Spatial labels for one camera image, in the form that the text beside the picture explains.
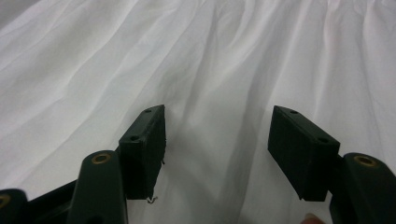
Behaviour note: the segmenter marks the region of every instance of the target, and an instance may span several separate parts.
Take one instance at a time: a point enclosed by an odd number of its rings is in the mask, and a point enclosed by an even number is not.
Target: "white cloth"
[[[396,3],[3,0],[0,188],[33,199],[166,106],[159,199],[131,223],[299,223],[267,151],[274,105],[396,171]]]

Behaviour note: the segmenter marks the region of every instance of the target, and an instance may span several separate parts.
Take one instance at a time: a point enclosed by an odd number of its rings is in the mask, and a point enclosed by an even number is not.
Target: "brass screw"
[[[5,207],[9,201],[11,201],[11,197],[8,194],[0,194],[0,209]]]
[[[111,156],[108,153],[97,154],[92,158],[93,164],[102,164],[110,160]]]
[[[361,165],[368,166],[368,167],[375,167],[377,163],[375,160],[371,159],[370,157],[366,156],[355,156],[353,159]]]

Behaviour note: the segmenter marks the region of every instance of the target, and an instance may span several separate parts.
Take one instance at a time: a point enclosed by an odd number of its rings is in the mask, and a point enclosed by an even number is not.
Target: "white background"
[[[0,188],[29,199],[166,106],[154,204],[131,223],[299,223],[267,151],[274,105],[396,171],[396,2],[0,1]]]

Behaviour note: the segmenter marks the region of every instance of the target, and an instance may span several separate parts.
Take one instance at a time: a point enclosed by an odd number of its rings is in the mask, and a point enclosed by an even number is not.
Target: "white fabric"
[[[33,199],[166,106],[154,204],[131,223],[299,223],[267,151],[274,105],[396,171],[396,2],[3,0],[0,189]]]

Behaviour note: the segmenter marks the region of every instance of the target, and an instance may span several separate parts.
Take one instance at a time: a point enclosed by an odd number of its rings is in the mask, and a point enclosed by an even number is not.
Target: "white sheet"
[[[3,0],[0,188],[33,199],[166,106],[155,204],[131,223],[299,223],[267,151],[274,105],[396,171],[396,3]]]

